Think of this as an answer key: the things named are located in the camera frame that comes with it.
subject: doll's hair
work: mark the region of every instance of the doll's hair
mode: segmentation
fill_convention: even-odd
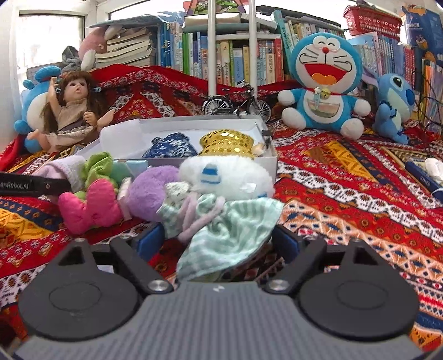
[[[78,79],[84,79],[88,87],[87,111],[92,111],[97,116],[97,119],[101,118],[107,111],[106,101],[102,93],[97,93],[93,90],[96,83],[91,74],[87,71],[71,71],[62,78],[61,82],[58,84],[58,88],[60,89],[60,92],[57,93],[58,103],[60,106],[66,106],[66,101],[63,99],[65,89],[71,81]],[[44,132],[56,133],[58,130],[58,124],[49,103],[44,106],[41,116],[45,121]]]

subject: metal pole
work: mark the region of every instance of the metal pole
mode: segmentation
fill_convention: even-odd
[[[249,76],[257,96],[257,20],[255,0],[249,0]]]
[[[208,95],[217,95],[217,55],[215,52],[215,0],[208,0]]]

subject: pink plush foot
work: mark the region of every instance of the pink plush foot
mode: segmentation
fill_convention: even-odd
[[[65,192],[58,197],[58,207],[66,228],[75,235],[88,231],[93,222],[88,214],[86,203],[71,192]]]
[[[114,187],[106,179],[96,180],[89,186],[86,202],[88,214],[96,226],[109,227],[123,218]]]

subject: red plastic basket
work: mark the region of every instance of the red plastic basket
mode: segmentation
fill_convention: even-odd
[[[376,31],[400,41],[400,18],[366,6],[347,6],[343,16],[352,36]]]

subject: black bicycle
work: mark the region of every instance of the black bicycle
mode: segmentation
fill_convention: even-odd
[[[271,119],[271,107],[269,104],[254,96],[254,88],[246,81],[240,81],[237,85],[241,85],[246,91],[237,91],[235,93],[228,93],[224,96],[211,96],[203,103],[203,112],[205,115],[240,115],[243,109],[250,115],[260,115],[262,120],[266,123]],[[246,100],[240,106],[235,107],[230,97],[232,95],[245,94]]]

